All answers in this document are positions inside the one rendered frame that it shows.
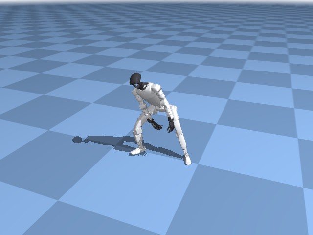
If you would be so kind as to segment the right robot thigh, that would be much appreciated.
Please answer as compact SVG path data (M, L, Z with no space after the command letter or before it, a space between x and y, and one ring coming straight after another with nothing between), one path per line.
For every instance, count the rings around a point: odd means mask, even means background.
M158 110L156 109L156 106L150 105L147 107L149 113L152 114L156 114L158 112ZM134 126L134 132L136 134L141 134L142 133L142 128L141 126L147 121L144 113L142 112L141 115L139 116L139 118L137 119L135 126Z

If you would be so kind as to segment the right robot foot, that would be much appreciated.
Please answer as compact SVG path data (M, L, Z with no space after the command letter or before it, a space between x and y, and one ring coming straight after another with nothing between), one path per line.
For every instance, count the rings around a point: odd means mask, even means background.
M139 154L140 152L144 152L144 151L146 151L146 148L143 146L142 149L136 148L135 150L131 151L131 154L135 155L135 154Z

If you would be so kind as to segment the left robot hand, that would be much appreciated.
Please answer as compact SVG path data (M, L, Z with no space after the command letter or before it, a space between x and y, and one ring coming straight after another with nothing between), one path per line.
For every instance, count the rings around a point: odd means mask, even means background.
M171 118L170 118L170 117L168 117L169 127L168 127L168 129L167 129L167 130L169 130L169 128L170 128L170 131L169 131L169 132L171 132L171 131L173 131L173 130L174 130L174 122L173 122L173 120L174 120L174 119L172 119L172 120L171 120ZM169 132L168 132L168 133L169 133Z

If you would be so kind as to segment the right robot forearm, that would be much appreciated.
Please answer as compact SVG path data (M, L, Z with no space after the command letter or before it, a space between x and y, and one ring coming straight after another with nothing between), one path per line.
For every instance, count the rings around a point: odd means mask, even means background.
M145 108L145 109L141 109L142 112L144 113L146 119L150 119L151 121L153 120L152 117L151 117L151 114L149 113L148 111L148 108Z

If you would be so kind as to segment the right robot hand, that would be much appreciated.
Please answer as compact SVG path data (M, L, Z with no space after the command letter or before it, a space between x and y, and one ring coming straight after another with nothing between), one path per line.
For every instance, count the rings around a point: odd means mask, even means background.
M154 122L153 120L151 121L150 119L147 119L147 121L148 121L149 123L151 123L152 126L153 126L155 129L157 129L157 130L162 129L162 126L158 125L158 124L157 124L156 122Z

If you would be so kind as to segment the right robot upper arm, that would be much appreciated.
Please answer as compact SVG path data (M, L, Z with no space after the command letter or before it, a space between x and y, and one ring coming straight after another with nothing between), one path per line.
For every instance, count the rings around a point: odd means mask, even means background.
M135 98L137 99L137 101L140 103L140 108L141 109L145 109L147 107L147 104L143 101L143 99L137 94L136 92L136 88L134 88L132 90L132 94L135 96Z

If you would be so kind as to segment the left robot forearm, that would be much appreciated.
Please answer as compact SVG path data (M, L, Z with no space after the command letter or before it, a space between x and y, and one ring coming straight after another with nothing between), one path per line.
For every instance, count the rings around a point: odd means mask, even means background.
M170 104L167 100L164 101L164 104L165 104L164 109L166 111L167 117L170 117L172 120L174 117L173 117L173 113L170 109Z

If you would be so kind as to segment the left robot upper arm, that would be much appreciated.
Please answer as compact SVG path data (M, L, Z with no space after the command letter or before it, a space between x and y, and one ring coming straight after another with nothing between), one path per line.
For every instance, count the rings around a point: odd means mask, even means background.
M165 106L164 101L166 100L165 95L161 89L161 86L159 84L153 84L151 86L151 89L154 93L157 94L157 96L161 99L160 105Z

